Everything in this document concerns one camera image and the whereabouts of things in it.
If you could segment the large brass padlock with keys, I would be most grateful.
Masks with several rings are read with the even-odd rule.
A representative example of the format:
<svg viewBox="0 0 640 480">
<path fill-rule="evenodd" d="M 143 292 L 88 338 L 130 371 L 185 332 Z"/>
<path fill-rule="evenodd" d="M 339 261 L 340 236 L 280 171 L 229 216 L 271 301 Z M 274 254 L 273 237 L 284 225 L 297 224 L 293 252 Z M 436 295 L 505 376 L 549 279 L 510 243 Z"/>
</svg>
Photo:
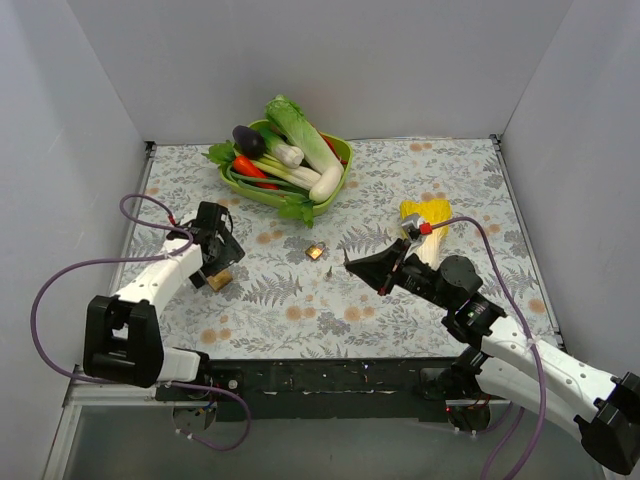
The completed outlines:
<svg viewBox="0 0 640 480">
<path fill-rule="evenodd" d="M 214 292 L 219 292 L 233 281 L 233 276 L 228 269 L 207 277 L 207 283 Z"/>
</svg>

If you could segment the small brass padlock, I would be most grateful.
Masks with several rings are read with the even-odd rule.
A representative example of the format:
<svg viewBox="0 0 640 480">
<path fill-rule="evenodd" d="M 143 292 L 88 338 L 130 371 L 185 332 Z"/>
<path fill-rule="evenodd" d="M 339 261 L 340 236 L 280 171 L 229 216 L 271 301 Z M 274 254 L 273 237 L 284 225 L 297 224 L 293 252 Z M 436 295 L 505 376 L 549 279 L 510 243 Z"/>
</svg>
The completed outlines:
<svg viewBox="0 0 640 480">
<path fill-rule="evenodd" d="M 316 261 L 320 259 L 326 251 L 327 244 L 325 242 L 316 242 L 305 250 L 305 255 L 312 261 Z"/>
</svg>

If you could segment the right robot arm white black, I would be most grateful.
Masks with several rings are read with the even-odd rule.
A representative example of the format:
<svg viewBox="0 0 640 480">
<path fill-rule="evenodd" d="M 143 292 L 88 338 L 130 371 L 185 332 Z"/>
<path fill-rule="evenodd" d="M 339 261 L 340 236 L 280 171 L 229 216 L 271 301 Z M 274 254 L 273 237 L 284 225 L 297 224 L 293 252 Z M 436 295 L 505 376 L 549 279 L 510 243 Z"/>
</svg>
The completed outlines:
<svg viewBox="0 0 640 480">
<path fill-rule="evenodd" d="M 577 439 L 599 464 L 620 475 L 639 461 L 639 377 L 594 368 L 544 340 L 480 294 L 481 278 L 459 255 L 432 269 L 399 239 L 386 250 L 346 260 L 346 270 L 381 296 L 404 290 L 445 310 L 446 330 L 467 344 L 468 363 L 452 373 L 464 397 L 484 391 L 546 419 Z"/>
</svg>

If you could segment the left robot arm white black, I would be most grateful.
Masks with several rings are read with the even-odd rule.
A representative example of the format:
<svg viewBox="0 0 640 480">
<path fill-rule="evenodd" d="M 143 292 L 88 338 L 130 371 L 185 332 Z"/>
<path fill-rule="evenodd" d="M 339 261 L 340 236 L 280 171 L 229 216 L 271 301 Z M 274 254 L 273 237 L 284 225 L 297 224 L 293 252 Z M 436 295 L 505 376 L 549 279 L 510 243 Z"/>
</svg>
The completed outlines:
<svg viewBox="0 0 640 480">
<path fill-rule="evenodd" d="M 91 377 L 138 387 L 177 381 L 188 398 L 200 400 L 213 386 L 211 373 L 202 368 L 208 356 L 164 345 L 159 319 L 184 283 L 208 285 L 245 252 L 233 237 L 229 210 L 201 202 L 167 235 L 159 255 L 113 296 L 89 303 L 83 369 Z"/>
</svg>

